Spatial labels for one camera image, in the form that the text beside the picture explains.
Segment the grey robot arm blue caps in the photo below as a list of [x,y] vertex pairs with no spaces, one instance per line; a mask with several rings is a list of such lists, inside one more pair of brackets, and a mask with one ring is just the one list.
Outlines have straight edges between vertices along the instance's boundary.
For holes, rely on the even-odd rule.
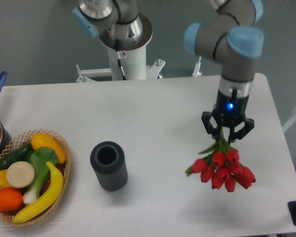
[[[254,24],[263,6],[259,0],[213,0],[211,5],[218,14],[215,21],[208,26],[189,25],[183,44],[190,53],[222,65],[216,103],[202,114],[202,121],[214,139],[228,128],[228,142],[233,143],[255,125],[245,110],[262,54],[264,36]],[[149,77],[146,46],[153,30],[136,0],[81,0],[72,15],[89,37],[99,37],[107,48],[113,80]]]

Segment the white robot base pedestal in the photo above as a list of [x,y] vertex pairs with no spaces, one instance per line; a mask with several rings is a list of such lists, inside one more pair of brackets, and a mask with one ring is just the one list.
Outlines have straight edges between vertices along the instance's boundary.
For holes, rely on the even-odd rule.
[[146,46],[134,50],[120,50],[107,47],[112,80],[123,80],[120,65],[127,80],[146,79]]

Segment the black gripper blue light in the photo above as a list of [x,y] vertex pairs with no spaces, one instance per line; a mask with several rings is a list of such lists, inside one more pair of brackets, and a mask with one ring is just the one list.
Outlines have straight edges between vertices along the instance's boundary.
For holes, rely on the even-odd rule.
[[[228,144],[243,139],[255,127],[255,121],[251,118],[246,118],[245,115],[249,97],[237,98],[232,97],[232,95],[235,95],[235,93],[232,93],[231,96],[226,96],[218,91],[213,111],[203,112],[201,117],[206,132],[215,141],[221,139],[222,127],[230,127]],[[212,125],[211,117],[216,121],[216,127]],[[244,122],[244,126],[235,131],[235,127],[242,122]]]

